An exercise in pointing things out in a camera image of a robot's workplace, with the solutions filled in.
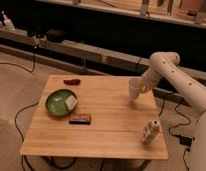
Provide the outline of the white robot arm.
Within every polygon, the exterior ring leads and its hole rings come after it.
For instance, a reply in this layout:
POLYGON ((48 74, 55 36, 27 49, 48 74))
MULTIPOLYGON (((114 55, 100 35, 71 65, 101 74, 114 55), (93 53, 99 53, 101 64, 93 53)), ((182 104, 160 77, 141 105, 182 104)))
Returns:
POLYGON ((181 71, 176 52, 155 52, 150 56, 149 68, 142 74, 140 88, 153 89, 165 78, 196 110, 199 118, 191 145, 189 171, 206 171, 206 87, 181 71))

